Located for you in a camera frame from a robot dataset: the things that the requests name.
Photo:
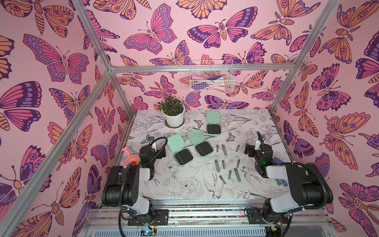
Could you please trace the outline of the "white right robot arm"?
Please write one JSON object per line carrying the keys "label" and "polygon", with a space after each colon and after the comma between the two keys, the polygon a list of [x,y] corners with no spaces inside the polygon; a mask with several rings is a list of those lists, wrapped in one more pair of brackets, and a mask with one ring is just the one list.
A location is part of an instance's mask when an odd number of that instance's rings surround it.
{"label": "white right robot arm", "polygon": [[272,146],[265,144],[259,132],[254,146],[246,144],[245,154],[255,158],[255,169],[265,179],[285,180],[289,191],[276,198],[268,198],[261,215],[265,222],[277,222],[284,214],[320,209],[331,204],[334,195],[326,180],[314,164],[276,163]]}

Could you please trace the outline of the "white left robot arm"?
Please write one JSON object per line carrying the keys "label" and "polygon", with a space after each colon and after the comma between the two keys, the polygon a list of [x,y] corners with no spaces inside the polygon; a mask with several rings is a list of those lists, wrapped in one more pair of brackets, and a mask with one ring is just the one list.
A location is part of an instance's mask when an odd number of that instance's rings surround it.
{"label": "white left robot arm", "polygon": [[119,217],[129,214],[129,225],[149,225],[157,218],[151,201],[140,194],[140,184],[153,180],[156,160],[165,157],[167,137],[159,137],[148,142],[138,155],[132,154],[127,146],[122,149],[126,155],[123,165],[111,168],[101,195],[102,205],[117,207]]}

